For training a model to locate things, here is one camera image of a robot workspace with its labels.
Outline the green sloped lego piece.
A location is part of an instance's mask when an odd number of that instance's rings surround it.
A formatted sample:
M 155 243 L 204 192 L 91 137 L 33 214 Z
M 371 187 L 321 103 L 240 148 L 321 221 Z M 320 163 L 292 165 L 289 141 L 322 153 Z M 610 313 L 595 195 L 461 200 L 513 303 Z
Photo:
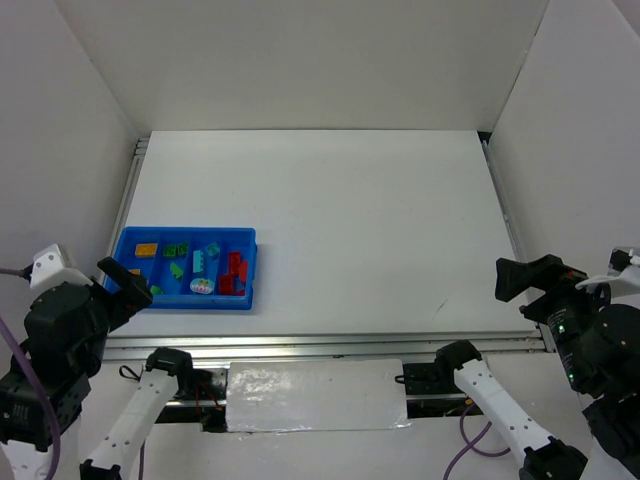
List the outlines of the green sloped lego piece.
M 183 269 L 178 264 L 176 264 L 175 262 L 172 262 L 169 266 L 169 270 L 174 279 L 178 281 L 182 279 L 184 272 L 183 272 Z

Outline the teal flower print lego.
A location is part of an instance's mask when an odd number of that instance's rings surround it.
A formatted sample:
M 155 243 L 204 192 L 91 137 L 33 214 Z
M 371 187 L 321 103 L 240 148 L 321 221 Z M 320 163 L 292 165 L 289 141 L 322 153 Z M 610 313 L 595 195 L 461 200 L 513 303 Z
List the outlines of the teal flower print lego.
M 190 282 L 190 290 L 194 294 L 210 295 L 215 290 L 215 282 L 208 278 L 194 278 Z

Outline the yellow long lego brick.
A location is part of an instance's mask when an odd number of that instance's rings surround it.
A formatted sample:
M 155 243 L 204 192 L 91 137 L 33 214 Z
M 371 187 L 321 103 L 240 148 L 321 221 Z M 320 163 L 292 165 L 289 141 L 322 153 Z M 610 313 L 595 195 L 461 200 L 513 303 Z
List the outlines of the yellow long lego brick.
M 158 249 L 157 243 L 138 243 L 134 249 L 136 258 L 153 258 Z

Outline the red square lego brick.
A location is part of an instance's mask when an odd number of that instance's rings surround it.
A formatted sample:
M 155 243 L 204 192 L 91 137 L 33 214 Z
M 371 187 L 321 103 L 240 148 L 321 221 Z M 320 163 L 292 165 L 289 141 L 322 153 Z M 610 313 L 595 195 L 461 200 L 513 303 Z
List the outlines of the red square lego brick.
M 242 264 L 243 264 L 243 257 L 240 251 L 231 251 L 228 254 L 228 274 L 229 275 L 239 276 Z

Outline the green square lego brick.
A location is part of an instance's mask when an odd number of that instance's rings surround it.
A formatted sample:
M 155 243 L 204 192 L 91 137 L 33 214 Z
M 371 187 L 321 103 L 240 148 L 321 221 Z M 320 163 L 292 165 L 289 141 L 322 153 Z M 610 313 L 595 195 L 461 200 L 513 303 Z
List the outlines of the green square lego brick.
M 177 245 L 177 254 L 179 257 L 186 257 L 189 251 L 190 244 L 188 242 L 180 243 Z

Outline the teal green number lego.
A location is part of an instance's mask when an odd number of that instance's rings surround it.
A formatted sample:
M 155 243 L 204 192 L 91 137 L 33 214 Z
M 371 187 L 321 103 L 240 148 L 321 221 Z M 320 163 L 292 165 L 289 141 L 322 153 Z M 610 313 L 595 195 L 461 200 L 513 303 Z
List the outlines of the teal green number lego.
M 217 258 L 220 255 L 220 246 L 217 242 L 212 242 L 205 247 L 207 255 L 211 258 Z

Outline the green two-stud lego brick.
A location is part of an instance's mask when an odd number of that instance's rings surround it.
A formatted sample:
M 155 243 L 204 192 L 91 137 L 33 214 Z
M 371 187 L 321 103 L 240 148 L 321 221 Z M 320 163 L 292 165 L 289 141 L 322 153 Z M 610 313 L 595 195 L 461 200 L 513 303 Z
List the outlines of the green two-stud lego brick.
M 180 247 L 177 244 L 167 244 L 163 248 L 164 258 L 176 258 L 180 255 Z

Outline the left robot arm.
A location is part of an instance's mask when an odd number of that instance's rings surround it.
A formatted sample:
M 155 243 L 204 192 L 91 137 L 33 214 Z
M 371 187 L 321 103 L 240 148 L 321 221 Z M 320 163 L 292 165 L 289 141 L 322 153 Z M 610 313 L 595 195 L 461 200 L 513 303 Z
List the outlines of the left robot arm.
M 79 459 L 82 404 L 102 366 L 107 336 L 153 300 L 144 277 L 114 258 L 101 259 L 98 267 L 118 291 L 69 267 L 56 249 L 16 273 L 39 295 L 24 319 L 25 341 L 1 328 L 13 352 L 1 379 L 1 448 L 15 479 L 124 478 L 166 403 L 194 387 L 191 355 L 156 349 L 110 431 Z

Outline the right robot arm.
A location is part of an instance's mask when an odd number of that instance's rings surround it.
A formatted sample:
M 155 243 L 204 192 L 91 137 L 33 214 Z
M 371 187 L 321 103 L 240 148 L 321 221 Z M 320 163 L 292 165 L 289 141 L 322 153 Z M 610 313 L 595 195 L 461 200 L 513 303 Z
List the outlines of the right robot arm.
M 591 397 L 583 410 L 593 446 L 584 455 L 528 415 L 467 340 L 436 353 L 444 379 L 464 392 L 496 428 L 521 479 L 636 479 L 639 476 L 639 310 L 618 298 L 639 292 L 639 252 L 615 249 L 606 275 L 590 277 L 554 255 L 496 262 L 495 297 L 509 302 L 534 288 L 520 308 L 549 328 L 571 389 Z

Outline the teal and green lego stack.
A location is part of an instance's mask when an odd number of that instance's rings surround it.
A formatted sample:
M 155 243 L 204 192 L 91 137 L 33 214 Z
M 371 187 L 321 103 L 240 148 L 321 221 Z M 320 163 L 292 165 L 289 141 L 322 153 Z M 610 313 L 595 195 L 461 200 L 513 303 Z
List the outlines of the teal and green lego stack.
M 203 274 L 206 269 L 205 253 L 197 249 L 193 252 L 192 271 L 194 274 Z

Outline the red stepped lego piece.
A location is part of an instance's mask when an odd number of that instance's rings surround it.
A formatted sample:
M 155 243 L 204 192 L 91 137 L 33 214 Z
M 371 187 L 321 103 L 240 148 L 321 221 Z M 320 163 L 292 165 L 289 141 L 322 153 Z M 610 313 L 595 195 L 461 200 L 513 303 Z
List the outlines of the red stepped lego piece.
M 242 260 L 237 264 L 237 268 L 235 270 L 235 287 L 237 292 L 244 292 L 246 289 L 246 282 L 248 280 L 249 273 L 249 262 L 247 260 Z

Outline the red flower print lego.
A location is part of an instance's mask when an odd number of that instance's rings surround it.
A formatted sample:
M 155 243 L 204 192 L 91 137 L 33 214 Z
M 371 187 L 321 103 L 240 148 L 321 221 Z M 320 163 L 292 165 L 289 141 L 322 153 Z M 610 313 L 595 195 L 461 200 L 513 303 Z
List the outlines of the red flower print lego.
M 233 275 L 221 275 L 218 278 L 218 294 L 224 296 L 235 294 L 235 277 Z

